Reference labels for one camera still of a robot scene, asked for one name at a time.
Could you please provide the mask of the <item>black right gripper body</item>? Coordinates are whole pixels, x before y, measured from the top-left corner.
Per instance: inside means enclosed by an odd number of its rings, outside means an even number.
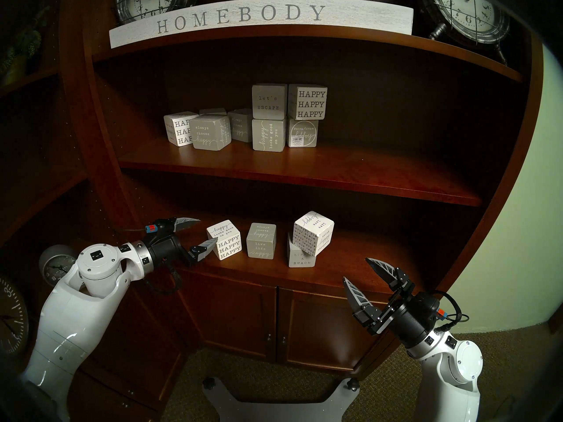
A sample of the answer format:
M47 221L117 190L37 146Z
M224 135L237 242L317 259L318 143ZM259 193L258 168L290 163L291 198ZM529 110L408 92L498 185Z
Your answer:
M436 297L426 292L412 296L413 289L414 283L403 278L383 310L374 305L373 313L354 313L354 317L370 335L389 329L405 348L412 348L433 330L439 309Z

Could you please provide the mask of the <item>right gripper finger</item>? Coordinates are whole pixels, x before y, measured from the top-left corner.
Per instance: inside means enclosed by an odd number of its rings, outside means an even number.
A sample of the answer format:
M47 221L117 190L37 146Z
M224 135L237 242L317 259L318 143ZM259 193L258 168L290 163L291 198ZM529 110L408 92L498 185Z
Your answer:
M366 257L366 262L374 272L388 285L391 291L401 287L401 271L392 265L378 259Z
M345 276L343 277L343 285L353 313L374 312L374 305L372 305L367 297Z

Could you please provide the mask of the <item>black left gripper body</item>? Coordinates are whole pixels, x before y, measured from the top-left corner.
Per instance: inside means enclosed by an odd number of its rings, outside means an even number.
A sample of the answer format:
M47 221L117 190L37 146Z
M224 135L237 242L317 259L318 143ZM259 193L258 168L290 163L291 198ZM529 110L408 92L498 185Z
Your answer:
M166 259L167 262L181 260L187 266L196 264L196 256L180 244L175 234L165 237L148 234L148 251L153 259L154 267L163 264L163 259Z

